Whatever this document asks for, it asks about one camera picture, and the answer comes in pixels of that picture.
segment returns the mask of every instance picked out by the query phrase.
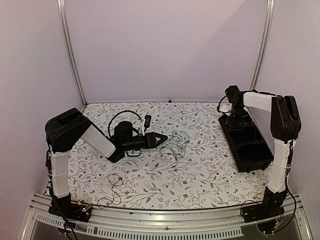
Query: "tangled blue wire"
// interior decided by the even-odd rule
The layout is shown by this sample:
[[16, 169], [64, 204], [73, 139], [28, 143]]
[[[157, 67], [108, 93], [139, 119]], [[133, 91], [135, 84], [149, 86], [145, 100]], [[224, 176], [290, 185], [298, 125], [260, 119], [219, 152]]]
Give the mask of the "tangled blue wire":
[[169, 137], [171, 142], [162, 144], [159, 152], [161, 154], [167, 154], [168, 152], [164, 152], [164, 150], [170, 150], [170, 153], [175, 159], [175, 165], [171, 165], [174, 168], [178, 165], [179, 160], [185, 157], [190, 138], [184, 131], [172, 131], [172, 134], [169, 134]]

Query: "floral pattern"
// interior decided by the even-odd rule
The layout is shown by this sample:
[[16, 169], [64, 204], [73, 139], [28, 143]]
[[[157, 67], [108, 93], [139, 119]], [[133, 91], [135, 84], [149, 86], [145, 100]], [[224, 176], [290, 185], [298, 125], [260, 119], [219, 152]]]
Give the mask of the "floral pattern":
[[[216, 103], [98, 103], [84, 115], [104, 133], [111, 118], [123, 110], [152, 116], [147, 132], [168, 136], [155, 149], [111, 163], [79, 140], [69, 158], [68, 184], [73, 200], [135, 209], [198, 209], [260, 201], [270, 168], [239, 173], [222, 132]], [[140, 120], [119, 115], [111, 125]]]

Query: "vertical metal post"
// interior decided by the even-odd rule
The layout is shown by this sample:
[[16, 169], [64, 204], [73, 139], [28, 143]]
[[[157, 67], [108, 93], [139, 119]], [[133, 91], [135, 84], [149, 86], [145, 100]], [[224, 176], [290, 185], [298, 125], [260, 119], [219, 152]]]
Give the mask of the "vertical metal post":
[[72, 75], [73, 79], [75, 82], [76, 90], [79, 94], [81, 103], [83, 106], [87, 105], [85, 93], [80, 81], [78, 69], [77, 69], [77, 64], [73, 52], [73, 48], [71, 45], [71, 39], [70, 39], [70, 33], [69, 33], [69, 28], [68, 28], [68, 22], [67, 22], [67, 15], [66, 15], [66, 8], [65, 8], [65, 1], [64, 0], [57, 0], [57, 5], [58, 5], [58, 12], [59, 12], [59, 17], [60, 17], [60, 23], [61, 23], [61, 28], [62, 28], [62, 34], [64, 38], [64, 43], [65, 43], [65, 48], [66, 52], [69, 58], [71, 70], [72, 70]]
[[259, 80], [259, 75], [261, 72], [261, 67], [262, 67], [262, 64], [264, 61], [264, 57], [265, 57], [265, 53], [266, 53], [266, 49], [267, 49], [267, 43], [268, 43], [268, 39], [269, 39], [269, 35], [270, 35], [272, 17], [274, 14], [274, 4], [275, 4], [275, 0], [268, 0], [268, 2], [267, 2], [261, 46], [260, 46], [258, 59], [257, 59], [256, 65], [255, 65], [255, 70], [254, 70], [250, 90], [253, 90], [257, 87], [257, 83]]

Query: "robotic arm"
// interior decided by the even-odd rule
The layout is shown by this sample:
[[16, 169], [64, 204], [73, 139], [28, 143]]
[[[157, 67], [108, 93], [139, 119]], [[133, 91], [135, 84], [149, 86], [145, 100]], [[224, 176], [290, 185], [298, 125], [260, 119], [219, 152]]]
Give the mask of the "robotic arm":
[[[150, 121], [151, 116], [146, 115], [141, 128], [148, 128]], [[52, 197], [49, 213], [83, 222], [89, 221], [91, 205], [84, 202], [72, 203], [68, 187], [70, 150], [79, 139], [84, 140], [112, 163], [118, 162], [127, 151], [153, 149], [168, 139], [156, 132], [145, 133], [143, 130], [140, 134], [128, 121], [120, 122], [114, 129], [114, 135], [108, 138], [76, 108], [49, 120], [45, 125], [45, 132], [48, 144], [45, 165]]]
[[293, 150], [301, 130], [296, 100], [293, 96], [280, 96], [265, 92], [239, 91], [230, 86], [225, 94], [231, 110], [226, 122], [236, 127], [244, 121], [244, 107], [257, 108], [271, 113], [270, 130], [274, 137], [274, 160], [263, 201], [259, 205], [243, 208], [245, 222], [275, 217], [283, 214], [283, 201], [287, 196], [287, 178], [292, 166]]

